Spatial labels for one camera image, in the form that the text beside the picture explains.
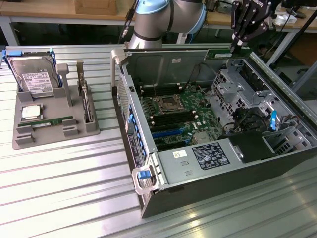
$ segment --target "gray plastic holder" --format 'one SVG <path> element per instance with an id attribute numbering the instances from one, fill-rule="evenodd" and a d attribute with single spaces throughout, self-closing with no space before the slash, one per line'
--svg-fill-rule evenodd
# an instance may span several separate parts
<path id="1" fill-rule="evenodd" d="M 59 67 L 59 70 L 63 70 L 63 72 L 58 72 L 63 74 L 63 85 L 68 85 L 65 84 L 66 74 L 68 73 L 67 64 Z M 67 89 L 65 87 L 55 88 L 53 89 L 53 97 L 42 98 L 32 98 L 30 92 L 17 92 L 12 139 L 13 149 L 29 148 L 100 133 L 90 89 L 88 88 L 88 101 L 93 115 L 93 121 L 90 123 L 86 123 L 84 120 L 84 106 L 82 97 L 79 95 L 79 87 L 68 86 Z M 31 105 L 41 105 L 43 118 L 22 121 L 22 108 Z M 70 116 L 73 118 L 65 119 L 61 124 L 54 126 L 32 127 L 32 125 L 28 125 L 18 127 L 20 123 L 50 121 L 51 119 Z"/>

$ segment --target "motherboard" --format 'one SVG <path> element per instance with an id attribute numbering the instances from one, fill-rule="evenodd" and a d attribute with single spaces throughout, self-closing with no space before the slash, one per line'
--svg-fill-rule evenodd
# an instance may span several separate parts
<path id="1" fill-rule="evenodd" d="M 139 93 L 152 137 L 159 151 L 215 141 L 222 134 L 211 110 L 211 95 L 192 83 L 185 89 L 144 88 Z"/>

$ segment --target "hard drive label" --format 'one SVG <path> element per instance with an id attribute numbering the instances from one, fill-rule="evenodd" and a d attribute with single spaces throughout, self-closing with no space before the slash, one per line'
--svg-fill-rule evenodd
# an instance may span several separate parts
<path id="1" fill-rule="evenodd" d="M 219 143 L 203 145 L 193 148 L 196 159 L 203 170 L 230 164 Z"/>
<path id="2" fill-rule="evenodd" d="M 24 73 L 22 76 L 31 94 L 50 93 L 53 91 L 51 80 L 47 72 Z"/>

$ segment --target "metal handle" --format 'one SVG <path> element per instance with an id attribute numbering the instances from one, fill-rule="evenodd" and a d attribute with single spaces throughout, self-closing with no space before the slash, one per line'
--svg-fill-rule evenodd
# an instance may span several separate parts
<path id="1" fill-rule="evenodd" d="M 151 165 L 144 165 L 142 167 L 135 168 L 132 170 L 131 175 L 132 175 L 133 183 L 135 186 L 135 191 L 137 192 L 138 195 L 144 195 L 144 194 L 147 194 L 147 193 L 159 188 L 158 180 L 155 181 L 154 185 L 152 185 L 150 187 L 146 187 L 146 188 L 142 188 L 139 184 L 138 172 L 143 171 L 143 170 L 150 170 L 150 167 L 151 167 Z"/>

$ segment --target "aluminum table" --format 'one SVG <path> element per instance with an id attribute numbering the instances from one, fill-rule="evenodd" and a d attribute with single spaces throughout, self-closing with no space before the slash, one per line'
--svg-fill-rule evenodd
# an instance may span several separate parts
<path id="1" fill-rule="evenodd" d="M 70 65 L 70 85 L 77 80 L 76 60 L 83 59 L 101 133 L 14 151 L 16 83 L 2 64 L 1 238 L 296 238 L 317 234 L 317 159 L 281 177 L 141 219 L 110 93 L 109 52 L 114 47 L 123 46 L 7 48 L 25 52 L 53 48 L 57 62 Z"/>

